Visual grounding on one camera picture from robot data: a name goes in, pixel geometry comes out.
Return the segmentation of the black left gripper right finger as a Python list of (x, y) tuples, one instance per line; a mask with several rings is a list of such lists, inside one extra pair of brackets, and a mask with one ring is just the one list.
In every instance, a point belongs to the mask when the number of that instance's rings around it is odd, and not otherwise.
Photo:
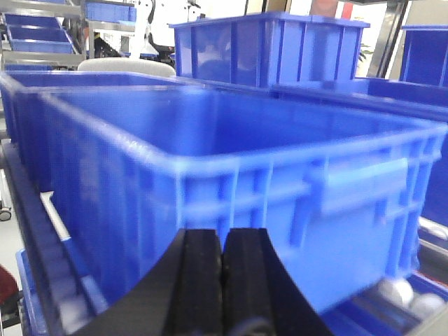
[(223, 252), (226, 335), (331, 335), (280, 261), (265, 229), (232, 229)]

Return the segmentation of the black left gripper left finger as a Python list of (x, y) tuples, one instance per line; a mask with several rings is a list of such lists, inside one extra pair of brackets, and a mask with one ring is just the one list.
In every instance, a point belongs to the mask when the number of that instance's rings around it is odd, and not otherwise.
[(222, 335), (221, 243), (179, 230), (154, 267), (77, 335)]

